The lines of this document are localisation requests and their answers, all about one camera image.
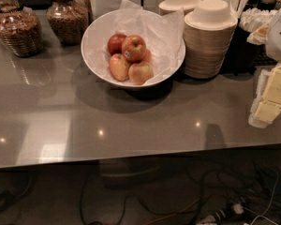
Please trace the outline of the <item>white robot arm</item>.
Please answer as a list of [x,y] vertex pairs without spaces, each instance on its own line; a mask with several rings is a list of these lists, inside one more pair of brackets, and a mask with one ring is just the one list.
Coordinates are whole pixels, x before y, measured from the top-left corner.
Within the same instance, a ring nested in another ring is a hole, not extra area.
[[263,69],[259,74],[248,118],[248,123],[256,128],[266,128],[281,113],[281,8],[267,29],[266,54],[277,64],[270,71]]

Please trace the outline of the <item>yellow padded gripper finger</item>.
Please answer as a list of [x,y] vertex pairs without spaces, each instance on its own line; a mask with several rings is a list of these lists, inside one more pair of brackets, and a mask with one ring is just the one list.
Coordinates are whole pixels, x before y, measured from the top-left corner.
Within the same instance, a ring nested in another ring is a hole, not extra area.
[[259,74],[256,97],[248,123],[255,128],[266,128],[281,113],[281,62],[271,70]]

